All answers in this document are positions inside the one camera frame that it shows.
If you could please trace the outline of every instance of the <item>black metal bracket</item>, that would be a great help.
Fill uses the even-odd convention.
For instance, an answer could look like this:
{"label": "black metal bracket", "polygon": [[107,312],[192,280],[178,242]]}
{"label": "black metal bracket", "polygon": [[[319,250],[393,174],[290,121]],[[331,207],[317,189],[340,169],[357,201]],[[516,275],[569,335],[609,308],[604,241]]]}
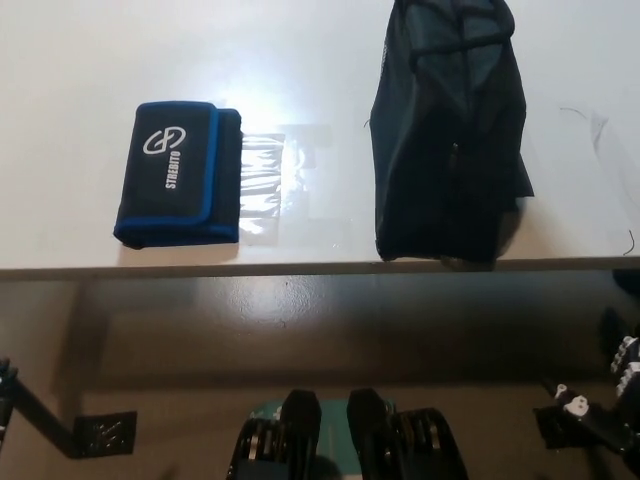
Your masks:
{"label": "black metal bracket", "polygon": [[602,445],[599,438],[567,417],[562,407],[534,408],[533,413],[545,446],[550,450]]}
{"label": "black metal bracket", "polygon": [[97,458],[133,453],[136,412],[80,416],[69,431],[17,378],[9,360],[0,360],[0,448],[14,408],[65,457]]}

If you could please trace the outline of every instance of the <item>white logo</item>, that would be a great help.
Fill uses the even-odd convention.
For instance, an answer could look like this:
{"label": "white logo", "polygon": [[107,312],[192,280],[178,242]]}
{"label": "white logo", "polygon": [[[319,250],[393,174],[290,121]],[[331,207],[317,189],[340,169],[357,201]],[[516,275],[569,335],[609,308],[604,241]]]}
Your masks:
{"label": "white logo", "polygon": [[176,148],[187,137],[187,132],[180,127],[167,127],[164,130],[158,130],[144,142],[142,151],[147,155],[158,155],[167,151],[167,148]]}

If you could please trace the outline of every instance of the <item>floor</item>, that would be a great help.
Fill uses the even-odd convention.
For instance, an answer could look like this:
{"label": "floor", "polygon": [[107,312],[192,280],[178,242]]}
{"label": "floor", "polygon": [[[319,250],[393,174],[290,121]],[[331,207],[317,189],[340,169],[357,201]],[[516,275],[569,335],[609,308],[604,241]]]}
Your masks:
{"label": "floor", "polygon": [[441,409],[472,480],[630,478],[604,451],[545,450],[531,413],[541,373],[611,404],[609,305],[637,316],[606,272],[0,284],[1,351],[56,414],[139,414],[134,455],[80,462],[15,414],[0,479],[223,479],[254,406],[359,386]]}

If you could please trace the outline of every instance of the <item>black mesh bag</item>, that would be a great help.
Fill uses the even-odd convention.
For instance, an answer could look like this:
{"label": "black mesh bag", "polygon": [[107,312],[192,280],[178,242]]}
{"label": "black mesh bag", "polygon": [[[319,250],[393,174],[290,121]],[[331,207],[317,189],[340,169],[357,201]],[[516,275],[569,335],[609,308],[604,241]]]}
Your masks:
{"label": "black mesh bag", "polygon": [[532,194],[514,28],[503,0],[396,0],[370,122],[384,260],[499,255]]}

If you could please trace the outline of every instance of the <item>table surface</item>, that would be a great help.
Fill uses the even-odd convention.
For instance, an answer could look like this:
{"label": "table surface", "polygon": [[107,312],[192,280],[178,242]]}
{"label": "table surface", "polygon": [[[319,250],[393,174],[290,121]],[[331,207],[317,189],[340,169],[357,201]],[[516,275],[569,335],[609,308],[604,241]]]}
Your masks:
{"label": "table surface", "polygon": [[[375,250],[365,124],[392,3],[0,2],[0,277],[444,270]],[[640,2],[510,6],[536,196],[497,268],[640,267]],[[241,112],[239,245],[113,238],[135,109],[159,100]]]}

